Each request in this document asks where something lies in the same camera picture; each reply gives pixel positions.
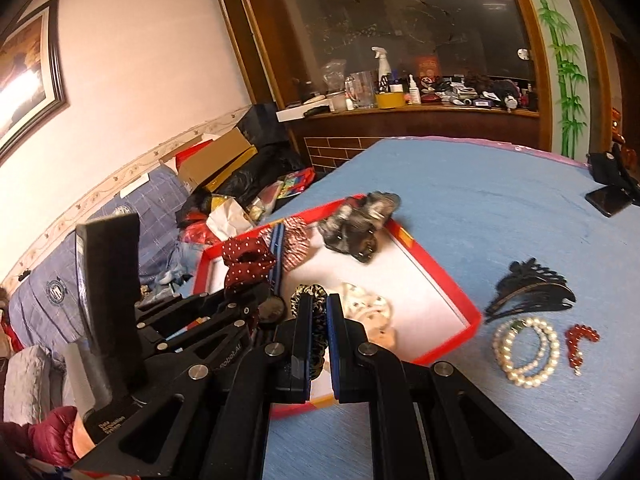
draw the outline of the red puffer jacket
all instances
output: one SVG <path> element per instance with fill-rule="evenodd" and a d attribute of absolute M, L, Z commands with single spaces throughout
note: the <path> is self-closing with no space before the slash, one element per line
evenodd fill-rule
<path fill-rule="evenodd" d="M 72 441 L 76 412 L 73 406 L 62 406 L 52 410 L 39 424 L 19 426 L 0 422 L 0 436 L 16 453 L 51 465 L 71 467 L 78 461 Z"/>

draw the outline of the blue bedsheet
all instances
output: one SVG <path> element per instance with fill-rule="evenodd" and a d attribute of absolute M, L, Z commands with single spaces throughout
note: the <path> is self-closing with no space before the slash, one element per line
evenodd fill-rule
<path fill-rule="evenodd" d="M 640 413 L 640 208 L 607 219 L 584 199 L 598 187 L 584 168 L 524 152 L 388 139 L 277 216 L 354 193 L 398 193 L 402 206 L 395 218 L 479 310 L 512 260 L 533 256 L 564 274 L 577 304 L 542 315 L 562 339 L 560 363 L 548 383 L 525 390 L 505 378 L 491 348 L 495 324 L 483 326 L 446 358 L 575 479 L 592 480 L 607 469 Z M 582 343 L 581 377 L 568 367 L 562 335 L 574 323 L 602 336 L 597 344 Z M 264 477 L 372 478 L 366 407 L 337 406 L 273 421 Z"/>

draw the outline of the scrunchie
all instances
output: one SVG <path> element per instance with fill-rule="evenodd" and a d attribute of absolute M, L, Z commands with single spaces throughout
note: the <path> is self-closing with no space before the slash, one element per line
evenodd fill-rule
<path fill-rule="evenodd" d="M 229 268 L 225 288 L 264 282 L 276 263 L 262 238 L 230 238 L 222 244 L 222 260 Z"/>
<path fill-rule="evenodd" d="M 289 272 L 305 260 L 309 247 L 311 247 L 311 240 L 307 231 L 308 227 L 302 218 L 292 216 L 285 218 L 282 222 L 286 227 L 282 251 L 282 268 Z M 272 234 L 273 228 L 262 232 L 262 238 L 267 243 L 267 246 L 271 245 Z"/>
<path fill-rule="evenodd" d="M 299 285 L 291 297 L 291 313 L 298 317 L 300 295 L 310 294 L 313 304 L 311 313 L 311 380 L 317 379 L 324 365 L 324 351 L 329 346 L 326 330 L 327 293 L 320 285 Z"/>

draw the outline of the glass cabinet door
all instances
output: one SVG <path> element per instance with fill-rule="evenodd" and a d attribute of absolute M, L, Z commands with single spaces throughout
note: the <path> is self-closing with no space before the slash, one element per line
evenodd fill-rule
<path fill-rule="evenodd" d="M 518 51 L 529 40 L 515 0 L 284 0 L 310 78 L 332 59 L 345 73 L 375 70 L 371 47 L 391 67 L 440 75 L 474 72 L 532 81 L 532 62 Z"/>

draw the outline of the smartphone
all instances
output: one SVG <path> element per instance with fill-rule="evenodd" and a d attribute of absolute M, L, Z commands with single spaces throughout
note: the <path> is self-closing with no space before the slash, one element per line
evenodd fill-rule
<path fill-rule="evenodd" d="M 628 193 L 617 186 L 601 187 L 587 193 L 585 198 L 607 218 L 611 218 L 633 202 Z"/>

